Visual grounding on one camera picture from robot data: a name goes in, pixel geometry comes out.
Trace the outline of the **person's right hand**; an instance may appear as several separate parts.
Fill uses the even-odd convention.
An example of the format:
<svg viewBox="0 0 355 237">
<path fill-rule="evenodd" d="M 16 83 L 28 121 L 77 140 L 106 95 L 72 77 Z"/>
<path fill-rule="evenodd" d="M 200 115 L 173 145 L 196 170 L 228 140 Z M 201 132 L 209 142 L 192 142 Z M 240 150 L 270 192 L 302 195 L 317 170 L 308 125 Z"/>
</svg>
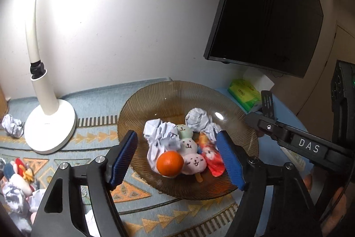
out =
<svg viewBox="0 0 355 237">
<path fill-rule="evenodd" d="M 343 217 L 347 213 L 347 197 L 345 194 L 341 196 L 339 199 L 343 187 L 337 189 L 333 198 L 331 199 L 331 206 L 335 205 L 329 216 L 322 223 L 321 230 L 323 236 L 329 236 L 329 234 L 333 231 L 333 229 L 338 225 L 338 223 L 343 219 Z"/>
</svg>

